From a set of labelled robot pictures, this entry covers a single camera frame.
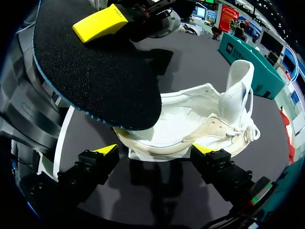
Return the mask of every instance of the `table surface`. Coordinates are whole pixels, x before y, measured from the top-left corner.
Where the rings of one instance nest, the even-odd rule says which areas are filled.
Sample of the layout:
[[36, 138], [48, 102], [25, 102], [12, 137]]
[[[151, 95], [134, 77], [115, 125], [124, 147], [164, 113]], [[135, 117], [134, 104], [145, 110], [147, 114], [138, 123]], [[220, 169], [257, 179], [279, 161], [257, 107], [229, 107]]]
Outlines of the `table surface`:
[[[153, 66], [167, 63], [166, 58], [171, 56], [168, 51], [173, 52], [165, 74], [158, 76], [161, 93], [204, 83], [211, 83], [219, 92], [225, 91], [230, 65], [217, 50], [219, 42], [207, 36], [173, 33], [162, 39], [146, 39], [136, 46], [146, 51], [148, 61], [153, 59]], [[156, 72], [162, 74], [163, 67]], [[288, 165], [285, 128], [275, 101], [255, 96], [252, 118], [261, 137], [234, 157], [234, 161], [242, 169], [252, 170], [254, 182], [262, 176], [275, 181]], [[232, 207], [212, 185], [202, 181], [190, 162], [129, 160], [127, 149], [109, 126], [78, 110], [74, 110], [66, 130], [60, 171], [73, 166], [83, 150], [115, 143], [122, 153], [120, 162], [105, 185], [97, 186], [87, 201], [80, 204], [81, 209], [122, 223], [200, 228], [226, 215]]]

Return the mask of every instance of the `teal booth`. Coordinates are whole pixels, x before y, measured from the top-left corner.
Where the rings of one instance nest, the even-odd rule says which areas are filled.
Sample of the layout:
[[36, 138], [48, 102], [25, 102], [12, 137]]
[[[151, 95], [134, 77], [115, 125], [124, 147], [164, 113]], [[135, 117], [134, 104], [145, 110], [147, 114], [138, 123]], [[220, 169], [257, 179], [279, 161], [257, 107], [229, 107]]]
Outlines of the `teal booth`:
[[236, 60], [247, 60], [254, 65], [254, 76], [251, 87], [255, 95], [274, 99], [285, 83], [259, 51], [244, 41], [224, 33], [219, 52], [232, 64]]

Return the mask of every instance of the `red sign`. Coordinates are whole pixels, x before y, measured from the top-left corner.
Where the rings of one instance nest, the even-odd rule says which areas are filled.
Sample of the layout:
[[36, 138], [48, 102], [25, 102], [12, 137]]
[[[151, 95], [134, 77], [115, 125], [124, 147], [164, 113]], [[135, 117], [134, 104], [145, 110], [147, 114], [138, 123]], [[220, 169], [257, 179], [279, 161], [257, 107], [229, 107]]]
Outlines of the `red sign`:
[[224, 32], [228, 32], [230, 30], [230, 21], [233, 18], [238, 19], [239, 12], [235, 11], [233, 8], [223, 5], [221, 11], [221, 17], [219, 22], [219, 29]]

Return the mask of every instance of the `white sneaker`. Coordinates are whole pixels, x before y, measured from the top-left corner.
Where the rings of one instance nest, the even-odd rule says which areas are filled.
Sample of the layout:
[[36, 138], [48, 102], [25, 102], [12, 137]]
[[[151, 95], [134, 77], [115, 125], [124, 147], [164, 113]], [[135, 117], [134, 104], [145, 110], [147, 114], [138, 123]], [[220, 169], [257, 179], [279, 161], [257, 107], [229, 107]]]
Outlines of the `white sneaker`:
[[[232, 156], [257, 140], [260, 131], [251, 119], [253, 91], [251, 83], [254, 66], [238, 60], [230, 68], [227, 89], [218, 93], [211, 84], [161, 94], [162, 113], [150, 129], [126, 131], [114, 127], [118, 138], [130, 148], [130, 158], [167, 161], [185, 157], [196, 143]], [[250, 92], [250, 110], [245, 104]]]

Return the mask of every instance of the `black insole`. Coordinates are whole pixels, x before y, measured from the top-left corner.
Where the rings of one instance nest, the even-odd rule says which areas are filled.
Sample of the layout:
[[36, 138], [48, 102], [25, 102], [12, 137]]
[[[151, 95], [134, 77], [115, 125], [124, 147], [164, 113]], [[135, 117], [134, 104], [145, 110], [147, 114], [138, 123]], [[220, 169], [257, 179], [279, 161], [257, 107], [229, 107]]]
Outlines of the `black insole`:
[[83, 44], [72, 30], [95, 12], [86, 0], [42, 0], [33, 38], [38, 69], [73, 106], [95, 118], [126, 129], [150, 128], [160, 116], [161, 97], [137, 49], [120, 33]]

